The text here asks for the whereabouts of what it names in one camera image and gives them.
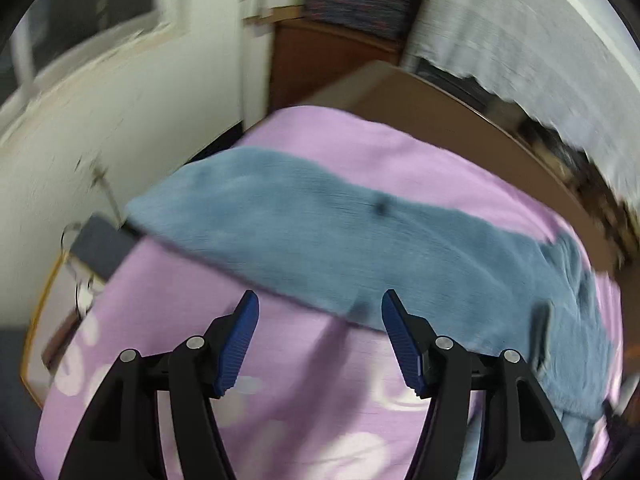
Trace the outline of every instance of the blue fleece blanket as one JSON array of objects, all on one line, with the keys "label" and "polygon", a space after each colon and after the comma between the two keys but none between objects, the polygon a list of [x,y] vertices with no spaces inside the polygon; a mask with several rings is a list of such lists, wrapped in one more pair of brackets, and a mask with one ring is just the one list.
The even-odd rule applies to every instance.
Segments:
[{"label": "blue fleece blanket", "polygon": [[568,234],[539,243],[252,147],[185,166],[128,209],[147,232],[362,325],[384,330],[380,301],[394,288],[469,350],[519,350],[584,458],[612,349]]}]

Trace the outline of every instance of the purple bedsheet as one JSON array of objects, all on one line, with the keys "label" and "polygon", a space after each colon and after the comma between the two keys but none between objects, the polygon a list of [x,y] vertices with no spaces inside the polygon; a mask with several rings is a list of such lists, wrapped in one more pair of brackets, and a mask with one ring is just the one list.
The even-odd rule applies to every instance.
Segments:
[{"label": "purple bedsheet", "polygon": [[[556,213],[469,161],[337,110],[281,110],[242,144],[308,158],[354,184],[457,208],[538,240],[572,232]],[[583,257],[588,264],[585,251]],[[609,381],[615,402],[622,375],[620,292],[605,275],[596,277],[596,286],[616,348]],[[140,242],[82,324],[56,375],[36,444],[45,480],[58,477],[84,409],[122,349],[169,351],[202,333],[248,287],[150,238]],[[256,292],[260,321],[242,375],[213,403],[238,478],[404,478],[428,404],[404,386],[386,335]],[[178,479],[168,397],[160,396],[159,404],[167,472]],[[585,475],[606,443],[600,424]]]}]

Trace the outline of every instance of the window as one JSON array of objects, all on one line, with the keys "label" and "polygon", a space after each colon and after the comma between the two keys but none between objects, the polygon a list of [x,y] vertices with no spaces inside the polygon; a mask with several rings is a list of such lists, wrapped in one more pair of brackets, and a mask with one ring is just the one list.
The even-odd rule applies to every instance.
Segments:
[{"label": "window", "polygon": [[175,0],[35,0],[0,54],[0,135],[30,100],[166,18]]},{"label": "window", "polygon": [[0,52],[0,103],[4,103],[17,89],[18,81],[15,78],[14,63],[7,44]]}]

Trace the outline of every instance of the white cloth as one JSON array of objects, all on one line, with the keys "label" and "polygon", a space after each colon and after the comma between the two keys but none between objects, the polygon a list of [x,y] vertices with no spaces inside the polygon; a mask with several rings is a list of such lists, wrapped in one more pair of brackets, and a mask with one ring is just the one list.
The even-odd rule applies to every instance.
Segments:
[{"label": "white cloth", "polygon": [[640,51],[608,0],[425,0],[403,66],[419,58],[555,128],[640,211]]}]

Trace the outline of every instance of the wooden cabinet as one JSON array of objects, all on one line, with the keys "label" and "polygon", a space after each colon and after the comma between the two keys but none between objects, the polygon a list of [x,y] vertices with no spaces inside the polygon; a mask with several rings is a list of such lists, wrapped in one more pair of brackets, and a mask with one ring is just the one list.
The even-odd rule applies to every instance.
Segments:
[{"label": "wooden cabinet", "polygon": [[295,105],[373,60],[397,65],[402,43],[306,18],[276,24],[269,111]]}]

